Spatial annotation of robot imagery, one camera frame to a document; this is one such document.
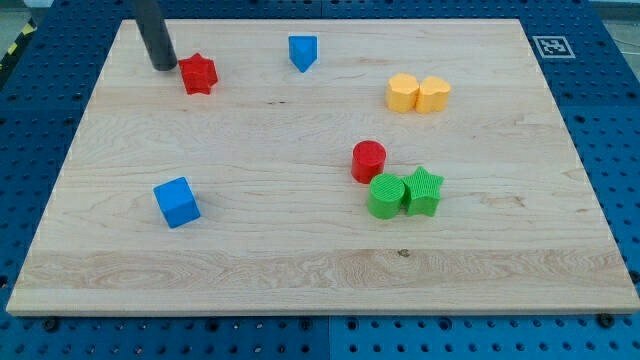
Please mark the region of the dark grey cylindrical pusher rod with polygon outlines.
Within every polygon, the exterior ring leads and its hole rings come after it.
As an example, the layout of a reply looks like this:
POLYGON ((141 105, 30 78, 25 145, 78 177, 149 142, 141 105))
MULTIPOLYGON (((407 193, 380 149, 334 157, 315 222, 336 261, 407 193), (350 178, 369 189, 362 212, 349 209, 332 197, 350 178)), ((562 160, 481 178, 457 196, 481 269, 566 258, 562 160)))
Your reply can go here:
POLYGON ((135 22, 155 70, 170 71, 178 60, 157 0, 132 0, 135 22))

